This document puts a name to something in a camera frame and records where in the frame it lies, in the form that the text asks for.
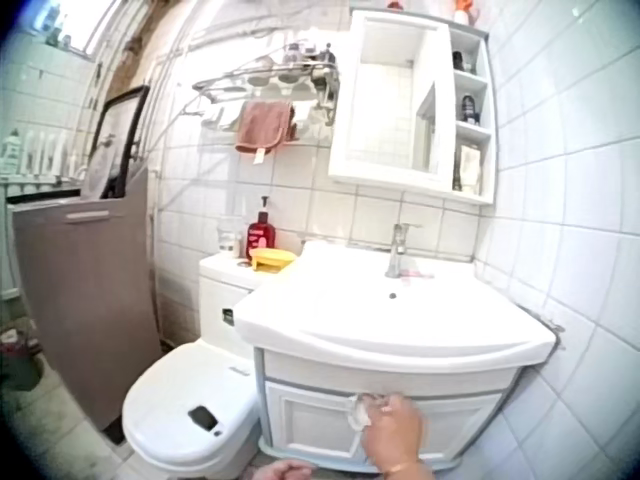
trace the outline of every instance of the toilet tank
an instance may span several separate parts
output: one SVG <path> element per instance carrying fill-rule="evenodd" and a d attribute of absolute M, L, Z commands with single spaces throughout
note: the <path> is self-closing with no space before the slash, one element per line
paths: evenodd
<path fill-rule="evenodd" d="M 200 339 L 253 361 L 253 347 L 233 327 L 233 307 L 273 274 L 255 272 L 244 259 L 217 254 L 200 261 Z"/>

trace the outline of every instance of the bathroom vanity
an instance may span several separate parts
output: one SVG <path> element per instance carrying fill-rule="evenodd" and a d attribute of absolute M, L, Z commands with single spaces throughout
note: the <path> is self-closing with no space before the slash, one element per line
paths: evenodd
<path fill-rule="evenodd" d="M 308 242 L 302 256 L 234 308 L 255 347 L 261 448 L 375 472 L 348 421 L 359 393 L 401 392 L 429 419 L 420 457 L 455 466 L 555 336 L 473 276 L 470 264 Z"/>

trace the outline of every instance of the sink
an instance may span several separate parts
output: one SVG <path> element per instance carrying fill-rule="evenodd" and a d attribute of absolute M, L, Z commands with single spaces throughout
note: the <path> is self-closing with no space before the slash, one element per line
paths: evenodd
<path fill-rule="evenodd" d="M 308 242 L 272 282 L 234 308 L 255 347 L 354 368 L 412 373 L 485 371 L 544 361 L 554 334 L 492 288 L 471 264 L 402 258 Z"/>

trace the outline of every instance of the tiled floor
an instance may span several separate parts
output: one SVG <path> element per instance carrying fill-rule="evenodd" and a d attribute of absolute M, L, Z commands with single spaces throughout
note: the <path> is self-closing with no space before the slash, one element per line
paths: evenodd
<path fill-rule="evenodd" d="M 42 355 L 44 376 L 31 392 L 2 390 L 2 409 L 15 435 L 50 478 L 64 480 L 168 480 L 134 453 L 128 444 L 116 447 L 98 432 L 62 385 Z M 273 459 L 258 454 L 253 467 Z M 317 470 L 314 479 L 375 478 Z"/>

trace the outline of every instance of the vanity cabinet door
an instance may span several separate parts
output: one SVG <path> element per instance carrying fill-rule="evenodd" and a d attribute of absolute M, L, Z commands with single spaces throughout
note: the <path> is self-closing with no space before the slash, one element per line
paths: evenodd
<path fill-rule="evenodd" d="M 304 456 L 364 463 L 360 432 L 347 420 L 346 397 L 266 382 L 273 446 Z"/>
<path fill-rule="evenodd" d="M 488 420 L 501 395 L 418 400 L 418 409 L 428 418 L 420 458 L 428 463 L 454 459 Z"/>

